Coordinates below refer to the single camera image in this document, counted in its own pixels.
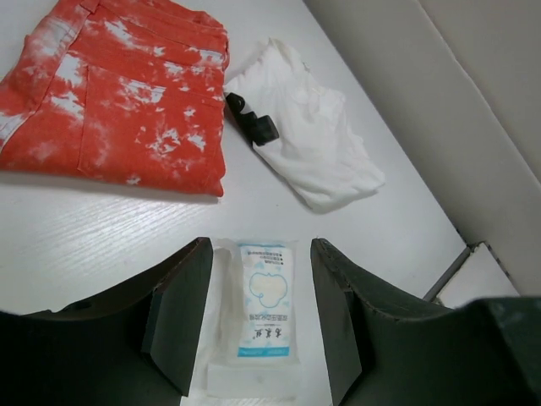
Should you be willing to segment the white cloth garment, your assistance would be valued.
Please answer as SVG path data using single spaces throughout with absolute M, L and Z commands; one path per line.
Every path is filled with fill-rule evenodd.
M 334 211 L 384 185 L 384 173 L 352 131 L 345 96 L 320 85 L 293 47 L 268 40 L 226 84 L 225 96 L 230 92 L 259 117 L 272 118 L 280 138 L 263 146 L 248 142 L 313 211 Z

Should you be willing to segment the white cotton pads packet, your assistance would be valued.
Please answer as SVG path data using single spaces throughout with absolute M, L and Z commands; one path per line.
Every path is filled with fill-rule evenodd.
M 213 263 L 183 405 L 293 405 L 301 388 L 294 241 L 212 239 Z

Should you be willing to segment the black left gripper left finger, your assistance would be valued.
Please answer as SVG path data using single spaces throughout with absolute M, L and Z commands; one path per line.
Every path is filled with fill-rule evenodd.
M 213 249 L 198 238 L 53 312 L 1 315 L 4 405 L 178 405 L 189 393 Z

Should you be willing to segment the orange white tie-dye shorts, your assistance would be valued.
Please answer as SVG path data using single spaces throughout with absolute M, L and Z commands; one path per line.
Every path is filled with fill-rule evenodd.
M 225 27 L 171 1 L 60 1 L 1 83 L 1 167 L 222 196 Z

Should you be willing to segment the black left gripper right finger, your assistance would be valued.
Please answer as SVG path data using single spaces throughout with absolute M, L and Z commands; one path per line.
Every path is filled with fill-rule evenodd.
M 335 405 L 537 405 L 540 300 L 417 298 L 325 239 L 310 249 Z

